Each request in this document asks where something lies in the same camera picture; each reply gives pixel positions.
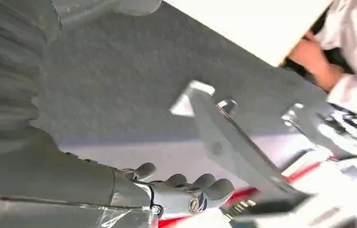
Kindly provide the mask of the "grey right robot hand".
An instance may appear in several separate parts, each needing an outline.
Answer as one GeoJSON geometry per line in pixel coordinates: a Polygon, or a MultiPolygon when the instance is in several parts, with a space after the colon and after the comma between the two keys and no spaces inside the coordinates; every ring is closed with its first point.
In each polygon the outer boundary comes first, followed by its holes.
{"type": "Polygon", "coordinates": [[[145,183],[152,163],[119,170],[83,160],[32,126],[45,50],[62,25],[50,0],[0,0],[0,228],[155,228],[155,206],[177,218],[225,204],[227,179],[145,183]]]}

